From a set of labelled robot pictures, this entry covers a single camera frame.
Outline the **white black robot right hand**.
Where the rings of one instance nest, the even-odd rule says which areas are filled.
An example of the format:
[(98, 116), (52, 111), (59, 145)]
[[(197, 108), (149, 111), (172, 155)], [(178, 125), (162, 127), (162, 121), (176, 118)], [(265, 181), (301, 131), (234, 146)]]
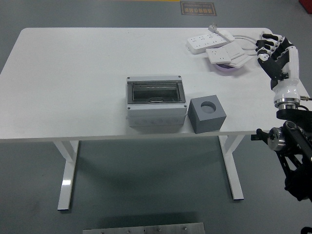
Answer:
[(256, 46), (257, 61), (271, 79), (275, 107), (296, 109), (300, 104), (297, 48), (286, 37), (276, 34), (262, 34)]

